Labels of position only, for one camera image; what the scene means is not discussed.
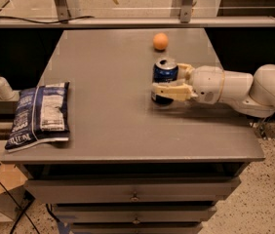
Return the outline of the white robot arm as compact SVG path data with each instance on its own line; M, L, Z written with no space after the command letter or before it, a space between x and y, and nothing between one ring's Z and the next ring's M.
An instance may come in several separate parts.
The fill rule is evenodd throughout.
M175 81L153 82L152 95L176 101L229 105L235 111L266 118L275 113L275 64L261 66L254 75L225 71L217 66L192 67L180 63Z

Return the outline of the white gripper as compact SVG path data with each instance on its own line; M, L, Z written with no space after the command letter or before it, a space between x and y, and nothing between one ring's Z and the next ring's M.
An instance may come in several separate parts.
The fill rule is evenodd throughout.
M194 69L188 63L179 63L177 67L177 79L190 79L191 86L153 83L152 92L156 96L177 101L193 98L197 102L206 104L215 104L219 100L224 83L224 71L220 67L200 66Z

